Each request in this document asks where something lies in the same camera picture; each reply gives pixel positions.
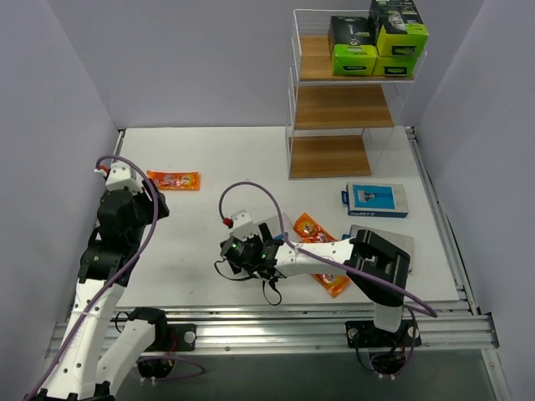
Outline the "grey box blue razor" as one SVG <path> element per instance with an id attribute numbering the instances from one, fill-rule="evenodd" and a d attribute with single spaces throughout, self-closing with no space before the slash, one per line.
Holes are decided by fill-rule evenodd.
<path id="1" fill-rule="evenodd" d="M 402 251 L 409 255 L 410 259 L 412 259 L 415 246 L 414 238 L 412 236 L 401 235 L 391 231 L 383 231 L 367 226 L 352 225 L 349 229 L 349 233 L 345 234 L 343 238 L 347 239 L 350 237 L 356 237 L 359 230 L 369 230 L 374 232 L 376 235 L 381 236 L 382 238 L 399 247 Z"/>
<path id="2" fill-rule="evenodd" d="M 283 220 L 284 232 L 287 233 L 288 239 L 291 242 L 299 242 L 300 236 L 293 229 L 293 223 L 288 218 L 287 214 L 284 212 L 282 213 L 282 220 Z M 278 216 L 267 218 L 264 221 L 261 221 L 261 223 L 265 223 L 267 225 L 267 228 L 269 229 L 270 234 L 272 235 L 273 239 L 280 239 L 280 240 L 283 239 L 283 231 L 281 230 Z"/>

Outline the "tall green black razor box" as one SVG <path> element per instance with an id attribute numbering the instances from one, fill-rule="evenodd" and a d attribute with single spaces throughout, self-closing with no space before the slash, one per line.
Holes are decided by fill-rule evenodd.
<path id="1" fill-rule="evenodd" d="M 378 55 L 372 75 L 375 77 L 411 77 L 418 61 L 418 56 Z"/>

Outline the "black green razor pack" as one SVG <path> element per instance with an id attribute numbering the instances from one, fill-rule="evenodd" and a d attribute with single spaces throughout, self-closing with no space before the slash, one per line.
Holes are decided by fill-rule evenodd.
<path id="1" fill-rule="evenodd" d="M 328 41 L 334 76 L 372 75 L 377 51 L 368 18 L 332 16 Z"/>

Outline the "small black green razor box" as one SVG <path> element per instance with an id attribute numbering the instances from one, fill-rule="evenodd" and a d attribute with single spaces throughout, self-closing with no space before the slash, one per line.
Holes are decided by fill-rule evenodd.
<path id="1" fill-rule="evenodd" d="M 429 33 L 414 1 L 372 1 L 369 21 L 381 57 L 419 57 Z"/>

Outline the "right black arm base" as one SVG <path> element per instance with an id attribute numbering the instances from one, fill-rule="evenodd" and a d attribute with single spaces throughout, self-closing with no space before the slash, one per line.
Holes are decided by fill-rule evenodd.
<path id="1" fill-rule="evenodd" d="M 410 347 L 422 344 L 420 332 L 414 323 L 405 319 L 396 332 L 378 329 L 371 320 L 347 321 L 344 324 L 347 344 L 350 348 Z"/>

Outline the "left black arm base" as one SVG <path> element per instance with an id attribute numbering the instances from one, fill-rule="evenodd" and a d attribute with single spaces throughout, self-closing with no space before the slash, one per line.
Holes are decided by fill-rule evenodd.
<path id="1" fill-rule="evenodd" d="M 171 345 L 167 351 L 170 353 L 194 351 L 196 348 L 196 329 L 197 326 L 190 323 L 170 325 Z"/>

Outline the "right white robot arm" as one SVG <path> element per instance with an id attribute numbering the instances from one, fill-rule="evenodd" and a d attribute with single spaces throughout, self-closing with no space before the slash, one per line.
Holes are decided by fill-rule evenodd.
<path id="1" fill-rule="evenodd" d="M 241 240 L 235 236 L 220 243 L 221 257 L 235 274 L 259 278 L 270 286 L 297 275 L 346 273 L 374 303 L 371 334 L 380 344 L 391 344 L 401 335 L 410 255 L 370 230 L 342 241 L 299 243 L 281 239 Z"/>

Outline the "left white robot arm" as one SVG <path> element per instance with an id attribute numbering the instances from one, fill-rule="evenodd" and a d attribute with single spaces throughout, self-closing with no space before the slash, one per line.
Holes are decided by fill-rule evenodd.
<path id="1" fill-rule="evenodd" d="M 167 344 L 165 313 L 137 307 L 110 349 L 101 350 L 135 264 L 156 222 L 168 215 L 165 197 L 152 180 L 108 180 L 97 225 L 80 258 L 67 329 L 28 400 L 113 400 L 138 357 Z"/>

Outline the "orange razor bag far left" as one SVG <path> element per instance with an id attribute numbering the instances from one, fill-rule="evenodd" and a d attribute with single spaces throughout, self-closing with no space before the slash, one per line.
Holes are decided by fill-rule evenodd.
<path id="1" fill-rule="evenodd" d="M 159 190 L 197 191 L 201 187 L 201 177 L 198 172 L 160 172 L 146 171 Z"/>

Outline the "orange razor bag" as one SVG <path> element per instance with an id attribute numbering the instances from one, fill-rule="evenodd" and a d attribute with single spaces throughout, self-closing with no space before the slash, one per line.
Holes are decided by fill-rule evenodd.
<path id="1" fill-rule="evenodd" d="M 314 274 L 313 278 L 331 297 L 338 297 L 351 283 L 349 278 L 342 276 Z"/>
<path id="2" fill-rule="evenodd" d="M 197 191 L 201 187 L 201 177 L 198 172 L 160 172 L 146 171 L 159 190 Z"/>
<path id="3" fill-rule="evenodd" d="M 303 213 L 294 223 L 293 229 L 302 242 L 327 243 L 337 241 L 309 214 Z"/>

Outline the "orange razor bag upper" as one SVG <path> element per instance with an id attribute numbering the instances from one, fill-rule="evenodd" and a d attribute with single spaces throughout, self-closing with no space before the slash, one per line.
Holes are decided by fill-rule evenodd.
<path id="1" fill-rule="evenodd" d="M 302 242 L 327 243 L 337 241 L 309 214 L 303 213 L 294 223 L 293 229 Z"/>

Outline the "orange razor bag lower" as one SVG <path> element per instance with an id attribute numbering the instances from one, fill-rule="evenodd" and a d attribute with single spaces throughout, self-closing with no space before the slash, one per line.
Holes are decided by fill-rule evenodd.
<path id="1" fill-rule="evenodd" d="M 314 274 L 313 278 L 331 297 L 338 297 L 351 283 L 349 278 L 342 276 Z"/>

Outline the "blue white razor box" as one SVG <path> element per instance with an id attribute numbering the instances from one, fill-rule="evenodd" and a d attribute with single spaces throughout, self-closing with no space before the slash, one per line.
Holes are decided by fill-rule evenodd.
<path id="1" fill-rule="evenodd" d="M 405 218 L 409 206 L 403 185 L 348 182 L 341 201 L 349 216 Z"/>

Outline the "aluminium mounting rail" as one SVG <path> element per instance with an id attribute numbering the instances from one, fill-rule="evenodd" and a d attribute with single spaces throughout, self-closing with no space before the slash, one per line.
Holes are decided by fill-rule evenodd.
<path id="1" fill-rule="evenodd" d="M 369 304 L 280 307 L 173 307 L 170 323 L 196 325 L 195 356 L 346 353 L 348 321 L 372 317 Z M 465 302 L 443 302 L 436 318 L 417 318 L 421 351 L 496 349 L 492 317 Z"/>

